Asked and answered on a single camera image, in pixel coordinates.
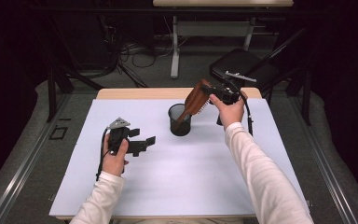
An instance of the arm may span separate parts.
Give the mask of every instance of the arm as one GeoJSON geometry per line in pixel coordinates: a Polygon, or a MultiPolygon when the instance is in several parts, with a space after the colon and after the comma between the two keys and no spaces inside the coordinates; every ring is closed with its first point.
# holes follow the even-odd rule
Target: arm
{"type": "Polygon", "coordinates": [[[234,105],[225,105],[214,95],[210,99],[219,109],[226,144],[248,186],[258,221],[313,223],[292,183],[241,125],[244,101],[240,99],[234,105]]]}
{"type": "Polygon", "coordinates": [[[127,140],[121,142],[116,156],[107,153],[107,140],[109,134],[105,137],[103,143],[103,170],[98,181],[94,185],[91,195],[82,204],[77,215],[71,223],[109,223],[112,211],[117,203],[124,186],[124,179],[121,177],[124,165],[128,164],[124,160],[128,150],[127,140]]]}

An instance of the person's left hand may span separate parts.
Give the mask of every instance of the person's left hand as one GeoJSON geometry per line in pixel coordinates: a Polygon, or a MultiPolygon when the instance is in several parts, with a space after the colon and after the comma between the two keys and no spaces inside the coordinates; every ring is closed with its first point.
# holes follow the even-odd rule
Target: person's left hand
{"type": "Polygon", "coordinates": [[[109,136],[110,133],[108,133],[105,136],[103,142],[103,154],[105,155],[103,157],[103,171],[111,175],[121,176],[121,173],[123,172],[124,169],[124,165],[127,165],[129,163],[128,161],[125,161],[125,155],[129,148],[129,142],[126,139],[123,139],[120,148],[118,149],[117,155],[114,156],[107,152],[107,148],[108,148],[107,142],[109,136]]]}

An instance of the dark background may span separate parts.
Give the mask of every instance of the dark background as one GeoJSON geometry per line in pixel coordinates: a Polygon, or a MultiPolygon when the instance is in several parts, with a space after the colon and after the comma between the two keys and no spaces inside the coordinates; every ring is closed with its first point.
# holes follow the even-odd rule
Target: dark background
{"type": "MultiPolygon", "coordinates": [[[[91,0],[63,2],[32,3],[82,7],[94,4],[91,0]]],[[[120,7],[128,4],[126,1],[116,3],[120,7]]],[[[152,7],[152,1],[131,1],[131,5],[152,7]]],[[[309,41],[298,51],[320,47],[315,51],[314,63],[310,64],[312,90],[324,99],[333,142],[358,181],[358,2],[296,0],[294,7],[331,8],[333,17],[322,21],[288,19],[278,43],[298,27],[309,28],[309,41]]],[[[150,47],[153,46],[153,33],[165,29],[165,24],[155,17],[133,16],[116,20],[119,20],[123,34],[150,47]]],[[[36,34],[35,27],[41,29],[46,24],[31,20],[30,15],[19,9],[16,1],[0,1],[0,168],[32,115],[37,99],[34,88],[47,79],[51,67],[46,49],[38,42],[40,39],[48,41],[54,58],[68,66],[77,69],[115,66],[115,60],[103,42],[97,17],[60,15],[55,17],[55,21],[72,53],[66,50],[68,46],[55,38],[56,30],[44,29],[45,34],[36,34]],[[68,35],[74,30],[76,35],[68,35]],[[76,53],[79,48],[88,53],[76,53]]]]}

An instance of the black curtain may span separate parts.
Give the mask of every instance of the black curtain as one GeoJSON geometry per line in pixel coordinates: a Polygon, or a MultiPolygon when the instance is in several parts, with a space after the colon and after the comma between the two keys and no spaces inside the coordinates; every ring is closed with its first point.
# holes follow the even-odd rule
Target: black curtain
{"type": "Polygon", "coordinates": [[[0,1],[0,169],[31,117],[46,63],[17,4],[0,1]]]}
{"type": "Polygon", "coordinates": [[[295,7],[331,12],[322,21],[288,20],[282,34],[310,27],[304,49],[318,48],[312,90],[324,99],[334,145],[358,182],[358,1],[296,0],[295,7]]]}

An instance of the brown tool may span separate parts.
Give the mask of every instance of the brown tool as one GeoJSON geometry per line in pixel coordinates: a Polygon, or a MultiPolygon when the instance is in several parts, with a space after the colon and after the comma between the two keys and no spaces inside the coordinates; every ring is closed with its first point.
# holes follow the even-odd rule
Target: brown tool
{"type": "Polygon", "coordinates": [[[178,124],[180,124],[187,115],[196,115],[207,105],[209,95],[201,89],[203,85],[211,87],[211,83],[204,78],[197,83],[196,87],[185,99],[185,110],[176,120],[178,124]]]}

